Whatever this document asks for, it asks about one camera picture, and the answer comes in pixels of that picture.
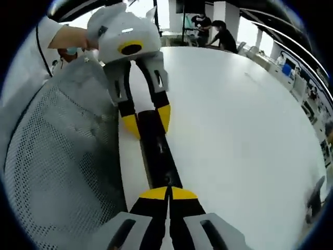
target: white sleeve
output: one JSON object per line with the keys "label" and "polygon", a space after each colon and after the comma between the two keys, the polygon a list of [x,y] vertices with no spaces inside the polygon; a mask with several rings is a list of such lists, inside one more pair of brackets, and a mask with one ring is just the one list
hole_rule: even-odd
{"label": "white sleeve", "polygon": [[61,27],[63,27],[62,24],[59,24],[48,17],[44,17],[40,21],[38,24],[38,37],[42,49],[48,48]]}

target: black strap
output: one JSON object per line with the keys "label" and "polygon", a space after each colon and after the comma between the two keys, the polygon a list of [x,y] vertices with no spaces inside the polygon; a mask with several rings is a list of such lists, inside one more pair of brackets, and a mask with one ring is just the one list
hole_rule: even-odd
{"label": "black strap", "polygon": [[43,54],[43,51],[42,51],[42,48],[41,48],[40,39],[39,39],[39,36],[38,36],[38,25],[36,26],[36,40],[37,40],[38,50],[40,51],[40,55],[41,55],[41,57],[43,59],[43,62],[45,64],[45,68],[46,68],[48,74],[50,75],[50,77],[52,77],[52,73],[50,71],[50,68],[48,67],[48,64],[46,62],[46,59],[44,57],[44,54]]}

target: mesh cloth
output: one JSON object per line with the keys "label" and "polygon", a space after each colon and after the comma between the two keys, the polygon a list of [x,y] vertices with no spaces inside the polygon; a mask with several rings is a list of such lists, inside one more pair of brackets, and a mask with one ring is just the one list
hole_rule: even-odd
{"label": "mesh cloth", "polygon": [[118,110],[103,69],[79,58],[36,94],[5,163],[9,202],[39,249],[68,249],[126,211]]}

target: face mask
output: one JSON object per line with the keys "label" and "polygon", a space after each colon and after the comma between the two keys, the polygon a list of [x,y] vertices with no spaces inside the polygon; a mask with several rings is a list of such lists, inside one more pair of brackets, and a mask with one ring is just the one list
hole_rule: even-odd
{"label": "face mask", "polygon": [[71,48],[68,48],[68,49],[67,49],[66,54],[67,54],[67,55],[70,55],[70,56],[73,56],[73,55],[75,55],[75,54],[77,53],[77,51],[78,51],[78,48],[76,48],[76,47],[71,47]]}

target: man in black shirt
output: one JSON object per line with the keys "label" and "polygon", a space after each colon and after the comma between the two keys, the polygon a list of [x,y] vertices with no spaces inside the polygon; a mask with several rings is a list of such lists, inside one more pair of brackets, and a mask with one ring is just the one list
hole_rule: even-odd
{"label": "man in black shirt", "polygon": [[199,29],[198,45],[199,47],[204,47],[209,39],[209,29],[211,28],[212,21],[205,14],[199,14],[192,17],[192,22]]}
{"label": "man in black shirt", "polygon": [[237,54],[238,52],[235,39],[231,35],[230,31],[227,30],[225,22],[216,20],[213,21],[212,26],[215,27],[215,29],[218,31],[218,34],[213,38],[213,40],[210,43],[207,44],[207,46],[211,45],[217,40],[220,40],[219,42],[220,48]]}

